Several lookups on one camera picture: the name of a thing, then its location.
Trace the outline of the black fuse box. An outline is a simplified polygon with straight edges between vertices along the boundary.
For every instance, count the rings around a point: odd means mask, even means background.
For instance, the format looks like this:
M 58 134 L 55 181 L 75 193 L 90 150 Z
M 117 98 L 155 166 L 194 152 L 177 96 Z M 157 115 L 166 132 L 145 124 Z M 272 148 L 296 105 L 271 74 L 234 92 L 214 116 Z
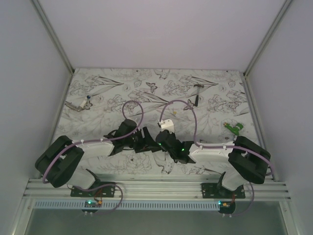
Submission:
M 149 152 L 151 151 L 152 153 L 161 151 L 162 148 L 157 145 L 157 146 L 150 146 L 150 145 L 141 145 L 137 146 L 134 148 L 135 153 L 143 153 L 143 152 Z

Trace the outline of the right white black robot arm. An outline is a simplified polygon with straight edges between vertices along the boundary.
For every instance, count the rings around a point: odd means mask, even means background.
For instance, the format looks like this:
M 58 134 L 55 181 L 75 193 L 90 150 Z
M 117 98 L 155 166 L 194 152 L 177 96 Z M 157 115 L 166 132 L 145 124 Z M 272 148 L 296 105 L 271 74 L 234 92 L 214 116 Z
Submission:
M 245 183 L 264 183 L 271 155 L 248 138 L 239 136 L 220 144 L 179 141 L 170 119 L 158 124 L 161 131 L 156 142 L 175 162 L 202 165 L 220 174 L 216 186 L 220 197 L 228 198 Z

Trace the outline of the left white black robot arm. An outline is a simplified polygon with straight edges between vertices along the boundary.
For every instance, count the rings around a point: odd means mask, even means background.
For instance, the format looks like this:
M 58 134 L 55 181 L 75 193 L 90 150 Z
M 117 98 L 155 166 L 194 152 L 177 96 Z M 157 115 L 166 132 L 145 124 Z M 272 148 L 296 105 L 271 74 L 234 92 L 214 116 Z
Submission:
M 99 193 L 101 181 L 91 170 L 80 167 L 80 161 L 113 156 L 124 150 L 142 153 L 161 148 L 147 127 L 140 129 L 135 121 L 125 119 L 118 129 L 100 139 L 74 142 L 65 135 L 58 137 L 35 162 L 35 168 L 42 174 L 45 184 L 50 183 L 55 188 L 70 184 L 93 197 Z

